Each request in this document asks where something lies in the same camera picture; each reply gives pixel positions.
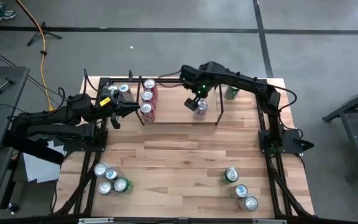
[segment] black mount bracket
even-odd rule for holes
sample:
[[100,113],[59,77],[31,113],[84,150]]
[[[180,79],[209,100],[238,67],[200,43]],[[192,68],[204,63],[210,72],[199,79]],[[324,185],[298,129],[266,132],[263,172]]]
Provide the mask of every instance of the black mount bracket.
[[63,150],[68,152],[83,151],[83,152],[103,152],[106,147],[108,129],[98,129],[97,138],[91,142],[92,144],[83,144],[80,139],[67,140]]
[[283,132],[282,143],[283,146],[281,147],[272,147],[269,144],[269,130],[259,130],[259,144],[260,150],[263,153],[290,153],[290,154],[299,154],[305,151],[302,147],[302,144],[298,144],[294,139],[299,139],[299,132],[298,130],[285,130]]

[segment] wooden table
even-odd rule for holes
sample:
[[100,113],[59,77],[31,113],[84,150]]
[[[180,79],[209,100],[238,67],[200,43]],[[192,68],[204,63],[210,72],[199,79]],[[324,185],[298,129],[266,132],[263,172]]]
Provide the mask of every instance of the wooden table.
[[[91,77],[94,86],[99,78]],[[284,87],[281,78],[271,78],[268,82]],[[282,94],[280,104],[287,104],[287,94],[278,91]],[[87,93],[96,95],[90,88]],[[289,108],[282,111],[282,119],[287,126],[293,127]],[[259,149],[257,131],[260,127],[253,94],[240,91],[235,100],[224,100],[224,114],[218,126],[191,123],[142,126],[136,115],[130,114],[121,120],[121,129],[115,130],[110,124],[108,128],[108,143],[101,161],[123,171],[133,181],[135,189],[129,195],[103,196],[96,188],[92,216],[274,217],[266,162]],[[56,210],[78,185],[83,155],[83,152],[75,152],[62,165]],[[313,213],[300,159],[289,154],[282,157],[288,188],[305,210]],[[236,184],[245,184],[249,193],[258,198],[256,212],[238,209],[236,200],[228,197],[227,188],[234,184],[221,185],[219,176],[232,166],[240,175]],[[277,189],[284,212],[282,193],[278,186]]]

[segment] green soda can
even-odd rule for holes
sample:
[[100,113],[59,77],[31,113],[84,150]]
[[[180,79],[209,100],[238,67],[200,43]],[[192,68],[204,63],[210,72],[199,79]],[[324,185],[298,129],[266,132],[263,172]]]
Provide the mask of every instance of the green soda can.
[[114,182],[114,189],[119,193],[131,193],[134,189],[134,183],[125,177],[119,177]]
[[221,177],[221,180],[224,184],[234,183],[238,179],[239,179],[239,174],[237,173],[234,167],[227,168]]
[[234,100],[235,97],[237,96],[237,94],[239,93],[240,89],[238,89],[237,87],[233,87],[233,86],[227,86],[226,88],[226,92],[224,92],[224,97],[227,100]]

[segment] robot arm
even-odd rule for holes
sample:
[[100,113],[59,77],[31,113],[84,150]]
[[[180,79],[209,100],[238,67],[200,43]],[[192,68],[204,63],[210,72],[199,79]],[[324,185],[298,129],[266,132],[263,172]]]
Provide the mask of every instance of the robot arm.
[[[12,121],[11,133],[15,138],[50,134],[67,139],[92,139],[96,130],[90,122],[111,117],[113,127],[119,129],[118,117],[125,117],[140,108],[136,102],[119,99],[118,94],[118,91],[112,93],[100,105],[93,105],[88,94],[78,94],[70,97],[66,106],[55,111],[21,113]],[[81,118],[89,124],[77,126]]]
[[239,72],[231,72],[216,62],[200,65],[199,69],[183,65],[180,80],[186,89],[190,89],[196,95],[194,99],[185,101],[185,106],[193,111],[198,107],[198,100],[206,98],[212,87],[216,88],[219,84],[227,84],[254,93],[269,121],[268,132],[264,133],[262,130],[259,132],[261,133],[259,137],[263,152],[301,153],[313,147],[312,143],[299,138],[297,130],[284,130],[279,120],[280,93],[266,80],[258,80],[256,77],[251,78],[241,75]]

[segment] concrete floor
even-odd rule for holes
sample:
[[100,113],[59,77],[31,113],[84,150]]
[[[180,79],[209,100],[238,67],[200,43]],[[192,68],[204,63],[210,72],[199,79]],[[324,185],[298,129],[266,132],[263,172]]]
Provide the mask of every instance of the concrete floor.
[[[13,0],[17,18],[3,26],[31,26]],[[252,0],[23,0],[39,21],[50,26],[241,28],[256,29]],[[265,29],[358,30],[358,0],[260,0]],[[33,32],[0,31],[0,54],[16,65],[30,67],[40,80],[41,41],[25,44]],[[79,92],[82,70],[90,75],[158,75],[215,60],[245,75],[266,77],[258,34],[197,33],[57,33],[63,40],[47,39],[45,76],[48,87]],[[323,218],[358,221],[358,181],[344,176],[358,169],[341,122],[326,124],[321,117],[358,92],[358,35],[266,35],[275,78],[298,94],[291,106],[304,138],[315,143],[305,152],[306,175],[315,213]],[[45,96],[26,84],[19,103],[26,111],[47,109]],[[53,184],[34,200],[39,187],[18,186],[14,200],[23,209],[17,217],[45,215]],[[1,217],[9,217],[5,211]]]

